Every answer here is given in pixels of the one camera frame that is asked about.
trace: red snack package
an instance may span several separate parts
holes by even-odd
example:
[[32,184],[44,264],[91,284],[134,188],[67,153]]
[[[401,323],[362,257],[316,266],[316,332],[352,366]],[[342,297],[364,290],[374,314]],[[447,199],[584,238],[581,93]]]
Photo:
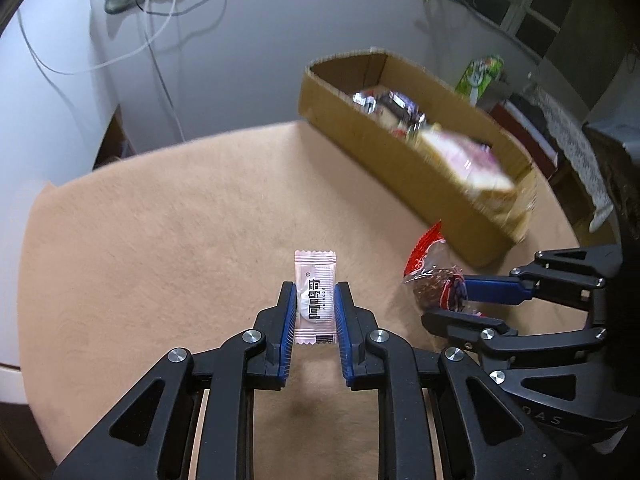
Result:
[[461,312],[466,307],[466,286],[462,272],[451,260],[438,222],[418,241],[404,268],[405,283],[422,313],[429,308]]

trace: barcode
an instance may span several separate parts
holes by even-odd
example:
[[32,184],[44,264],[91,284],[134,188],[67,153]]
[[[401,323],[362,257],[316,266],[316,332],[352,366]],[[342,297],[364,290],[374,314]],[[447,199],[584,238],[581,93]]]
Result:
[[334,335],[333,334],[317,335],[316,336],[316,344],[317,343],[333,343],[333,342],[334,342]]

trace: table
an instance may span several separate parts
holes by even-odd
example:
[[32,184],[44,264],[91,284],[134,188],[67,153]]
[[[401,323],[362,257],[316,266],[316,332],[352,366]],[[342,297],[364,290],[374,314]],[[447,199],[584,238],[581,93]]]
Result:
[[[111,164],[36,200],[18,290],[27,398],[60,461],[160,356],[252,325],[294,278],[293,254],[335,250],[337,278],[381,327],[442,344],[400,287],[427,226],[306,123],[201,139]],[[526,240],[487,272],[576,246],[545,179]],[[493,309],[524,333],[584,313],[533,300]],[[336,346],[296,346],[287,387],[256,392],[256,479],[376,478],[375,392],[344,386]]]

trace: brown snack in plastic wrapper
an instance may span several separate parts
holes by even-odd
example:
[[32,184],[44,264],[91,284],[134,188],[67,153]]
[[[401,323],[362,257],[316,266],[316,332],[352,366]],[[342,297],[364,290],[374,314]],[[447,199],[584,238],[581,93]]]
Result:
[[298,344],[335,343],[335,253],[296,251]]
[[452,264],[438,222],[420,239],[404,268],[402,280],[411,290],[420,313],[430,308],[466,312],[465,279]]

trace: wire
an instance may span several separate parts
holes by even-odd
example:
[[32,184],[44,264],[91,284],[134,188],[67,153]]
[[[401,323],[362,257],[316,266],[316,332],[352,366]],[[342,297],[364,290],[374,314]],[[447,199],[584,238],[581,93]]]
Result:
[[158,29],[158,31],[151,38],[146,40],[145,44],[139,46],[136,50],[133,50],[133,51],[129,52],[128,54],[123,54],[122,56],[118,56],[118,57],[116,57],[114,59],[111,59],[109,61],[105,61],[104,63],[100,63],[100,64],[95,65],[95,66],[90,66],[88,68],[83,68],[82,70],[75,70],[75,71],[72,71],[72,72],[66,72],[64,70],[56,70],[56,69],[50,67],[48,64],[46,64],[43,60],[40,59],[40,57],[38,56],[38,54],[36,54],[36,51],[33,49],[33,47],[31,46],[31,43],[29,42],[29,40],[27,38],[27,33],[24,30],[24,23],[22,22],[22,13],[20,12],[20,7],[18,7],[18,24],[20,26],[20,31],[22,33],[22,37],[24,38],[24,42],[27,44],[27,48],[29,49],[29,52],[35,58],[35,60],[38,63],[40,63],[40,65],[42,65],[44,68],[46,68],[50,72],[53,72],[55,74],[60,74],[60,75],[85,74],[85,73],[88,73],[88,72],[93,72],[94,70],[100,70],[101,68],[104,68],[106,66],[112,65],[112,64],[117,63],[119,61],[123,61],[125,59],[129,59],[130,57],[136,56],[137,54],[139,54],[140,52],[145,50],[149,45],[151,45],[151,43],[153,43],[158,38],[158,36],[160,36],[160,34],[162,34],[162,32],[167,27],[167,25],[169,25],[169,21],[171,20],[171,17],[174,16],[176,1],[177,0],[172,0],[171,8],[169,9],[168,14],[166,15],[166,20],[164,20],[164,23],[161,25],[161,27]]
[[[148,8],[149,8],[149,0],[145,0],[143,10],[148,13]],[[154,50],[151,47],[151,43],[149,42],[148,17],[143,14],[142,20],[144,22],[143,33],[145,35],[146,44],[148,46],[149,53],[151,54],[151,61],[154,64],[156,73],[158,74],[158,79],[160,80],[160,84],[162,85],[162,90],[164,91],[166,100],[169,102],[169,107],[171,108],[172,115],[174,116],[175,124],[178,126],[178,132],[180,133],[180,138],[182,139],[182,142],[186,142],[184,138],[184,131],[182,129],[182,124],[180,124],[178,112],[175,109],[174,101],[171,99],[171,95],[169,94],[169,89],[167,88],[166,83],[164,82],[164,78],[162,77],[162,72],[160,72],[160,66],[158,65],[156,54],[154,53]]]
[[[145,10],[145,9],[142,8],[142,6],[140,6],[140,3],[139,3],[138,0],[135,0],[135,1],[136,1],[136,5],[138,6],[138,8],[140,10],[142,10],[143,12],[146,12],[147,14],[151,14],[152,16],[168,16],[168,14],[165,13],[165,12],[152,12],[151,10]],[[174,12],[172,14],[172,16],[184,16],[185,14],[188,14],[192,10],[195,10],[198,7],[201,7],[201,6],[203,6],[204,4],[206,4],[207,2],[210,2],[210,1],[211,0],[201,0],[196,4],[193,4],[191,7],[188,7],[186,9],[184,9],[184,10],[181,10],[180,12]]]

